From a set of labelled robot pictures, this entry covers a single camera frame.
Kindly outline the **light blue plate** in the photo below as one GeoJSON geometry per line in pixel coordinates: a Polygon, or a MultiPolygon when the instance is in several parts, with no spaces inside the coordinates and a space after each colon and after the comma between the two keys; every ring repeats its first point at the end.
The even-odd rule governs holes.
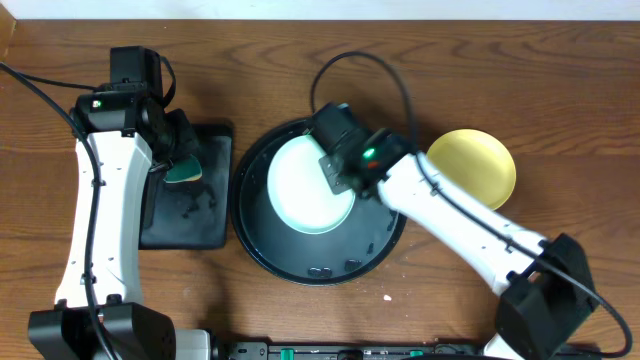
{"type": "Polygon", "coordinates": [[[329,232],[349,215],[355,194],[332,192],[320,165],[326,155],[309,135],[288,140],[268,168],[267,192],[279,218],[290,228],[310,235],[329,232]]]}

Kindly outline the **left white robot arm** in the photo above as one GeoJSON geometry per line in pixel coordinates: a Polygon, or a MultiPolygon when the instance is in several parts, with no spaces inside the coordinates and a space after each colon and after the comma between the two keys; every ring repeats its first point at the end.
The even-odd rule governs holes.
{"type": "Polygon", "coordinates": [[[78,196],[69,258],[54,307],[28,336],[46,359],[209,359],[202,329],[184,330],[143,304],[139,241],[149,174],[193,161],[195,131],[162,86],[168,60],[142,46],[110,51],[110,80],[64,118],[77,139],[78,196]]]}

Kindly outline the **yellow plate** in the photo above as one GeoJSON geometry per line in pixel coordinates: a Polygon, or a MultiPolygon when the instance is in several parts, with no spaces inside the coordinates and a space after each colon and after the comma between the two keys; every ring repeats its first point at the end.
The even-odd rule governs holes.
{"type": "Polygon", "coordinates": [[[427,158],[448,179],[492,210],[504,205],[514,191],[514,159],[497,138],[486,132],[450,131],[434,141],[427,158]]]}

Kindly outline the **black round tray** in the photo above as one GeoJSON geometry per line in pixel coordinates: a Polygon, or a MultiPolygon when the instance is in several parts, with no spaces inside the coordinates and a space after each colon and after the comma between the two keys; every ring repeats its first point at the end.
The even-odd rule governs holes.
{"type": "Polygon", "coordinates": [[[336,229],[304,234],[276,214],[267,192],[267,172],[276,151],[305,130],[299,118],[275,127],[241,159],[230,188],[230,218],[249,255],[277,277],[309,286],[354,280],[373,270],[398,243],[407,218],[374,199],[355,200],[336,229]]]}

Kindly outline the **black rectangular tray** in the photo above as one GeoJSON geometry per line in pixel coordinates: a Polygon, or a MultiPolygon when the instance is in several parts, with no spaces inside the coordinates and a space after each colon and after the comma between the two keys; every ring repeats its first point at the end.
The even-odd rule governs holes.
{"type": "Polygon", "coordinates": [[[226,241],[232,128],[223,124],[194,126],[199,147],[194,153],[202,175],[169,183],[164,172],[147,176],[141,212],[141,250],[210,250],[226,241]]]}

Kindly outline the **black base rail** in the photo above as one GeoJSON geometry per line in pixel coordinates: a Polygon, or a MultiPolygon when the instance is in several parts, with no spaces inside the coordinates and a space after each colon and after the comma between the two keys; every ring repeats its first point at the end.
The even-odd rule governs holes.
{"type": "Polygon", "coordinates": [[[220,345],[222,360],[395,360],[395,359],[521,359],[499,344],[496,349],[475,343],[268,343],[233,342],[220,345]]]}

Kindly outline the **green yellow sponge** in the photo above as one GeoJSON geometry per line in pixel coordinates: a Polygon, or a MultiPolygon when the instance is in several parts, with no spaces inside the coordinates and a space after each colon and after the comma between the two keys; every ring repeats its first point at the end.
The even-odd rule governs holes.
{"type": "Polygon", "coordinates": [[[197,157],[189,155],[173,164],[166,172],[164,182],[168,184],[194,182],[202,177],[202,173],[202,167],[197,157]]]}

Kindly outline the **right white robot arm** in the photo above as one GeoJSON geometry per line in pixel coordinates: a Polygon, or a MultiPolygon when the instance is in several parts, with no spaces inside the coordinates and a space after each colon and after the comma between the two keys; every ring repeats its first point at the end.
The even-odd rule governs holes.
{"type": "Polygon", "coordinates": [[[312,115],[310,134],[325,151],[320,165],[333,191],[375,196],[415,221],[471,266],[499,298],[496,358],[568,356],[565,344],[596,310],[583,248],[566,234],[550,241],[475,200],[404,137],[372,132],[345,106],[312,115]]]}

